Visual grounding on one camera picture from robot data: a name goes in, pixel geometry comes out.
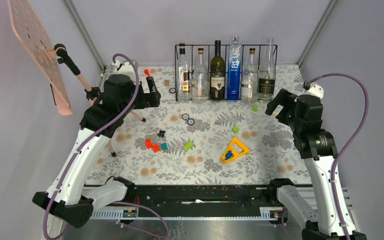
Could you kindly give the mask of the blue glass bottle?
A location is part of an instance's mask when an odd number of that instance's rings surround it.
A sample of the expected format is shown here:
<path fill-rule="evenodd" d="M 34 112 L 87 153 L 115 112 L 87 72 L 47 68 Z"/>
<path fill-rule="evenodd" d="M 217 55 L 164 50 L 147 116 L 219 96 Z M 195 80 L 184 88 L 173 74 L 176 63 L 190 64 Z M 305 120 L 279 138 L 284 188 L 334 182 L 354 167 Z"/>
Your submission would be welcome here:
<path fill-rule="evenodd" d="M 233 36 L 229 46 L 228 61 L 228 80 L 226 99 L 229 101 L 237 101 L 240 99 L 241 84 L 241 53 L 242 46 L 239 44 L 239 37 Z"/>

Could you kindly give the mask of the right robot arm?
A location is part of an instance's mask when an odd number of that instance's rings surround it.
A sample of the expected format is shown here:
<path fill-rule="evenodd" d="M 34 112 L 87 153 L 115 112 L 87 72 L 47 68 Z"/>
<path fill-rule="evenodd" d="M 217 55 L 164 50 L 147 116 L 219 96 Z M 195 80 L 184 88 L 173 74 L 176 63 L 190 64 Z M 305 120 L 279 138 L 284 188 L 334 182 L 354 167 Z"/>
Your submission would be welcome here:
<path fill-rule="evenodd" d="M 293 143 L 309 173 L 316 209 L 298 193 L 288 178 L 269 182 L 265 198 L 273 206 L 284 206 L 281 216 L 292 216 L 304 240 L 365 240 L 350 217 L 337 171 L 339 153 L 333 135 L 322 128 L 323 90 L 295 95 L 286 89 L 267 104 L 265 113 L 282 109 L 276 119 L 292 130 Z"/>

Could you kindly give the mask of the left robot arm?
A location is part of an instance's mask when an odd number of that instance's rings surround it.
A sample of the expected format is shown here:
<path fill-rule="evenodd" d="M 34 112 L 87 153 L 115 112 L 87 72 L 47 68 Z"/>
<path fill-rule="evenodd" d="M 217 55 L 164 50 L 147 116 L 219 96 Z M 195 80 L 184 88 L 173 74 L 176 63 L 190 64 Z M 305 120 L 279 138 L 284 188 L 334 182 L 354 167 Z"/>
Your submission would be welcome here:
<path fill-rule="evenodd" d="M 125 74 L 113 74 L 105 81 L 104 91 L 84 112 L 76 143 L 63 169 L 46 191 L 35 193 L 33 203 L 78 229 L 87 223 L 93 211 L 118 201 L 124 206 L 134 202 L 135 185 L 123 177 L 115 177 L 89 191 L 83 187 L 99 153 L 124 118 L 132 110 L 160 105 L 161 94 L 154 78 L 148 76 L 146 82 L 148 93 Z"/>

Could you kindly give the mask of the clear bottle black label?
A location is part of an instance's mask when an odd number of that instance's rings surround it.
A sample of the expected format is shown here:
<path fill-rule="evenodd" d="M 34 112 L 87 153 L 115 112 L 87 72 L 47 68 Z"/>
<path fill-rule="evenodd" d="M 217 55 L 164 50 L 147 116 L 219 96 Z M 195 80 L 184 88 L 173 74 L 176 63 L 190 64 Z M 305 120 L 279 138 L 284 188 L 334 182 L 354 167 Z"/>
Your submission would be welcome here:
<path fill-rule="evenodd" d="M 274 96 L 276 83 L 276 67 L 273 57 L 274 39 L 267 39 L 264 59 L 259 67 L 257 82 L 257 99 L 261 101 L 269 101 Z"/>

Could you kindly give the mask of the clear bottle gold band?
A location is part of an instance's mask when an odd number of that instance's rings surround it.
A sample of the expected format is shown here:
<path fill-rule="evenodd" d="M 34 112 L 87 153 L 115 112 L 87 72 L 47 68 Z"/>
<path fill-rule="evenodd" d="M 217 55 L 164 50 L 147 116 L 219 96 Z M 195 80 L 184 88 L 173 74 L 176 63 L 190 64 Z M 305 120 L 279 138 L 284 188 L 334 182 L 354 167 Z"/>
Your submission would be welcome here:
<path fill-rule="evenodd" d="M 242 69 L 240 99 L 251 102 L 256 98 L 258 67 L 254 61 L 255 48 L 249 48 L 248 59 Z"/>

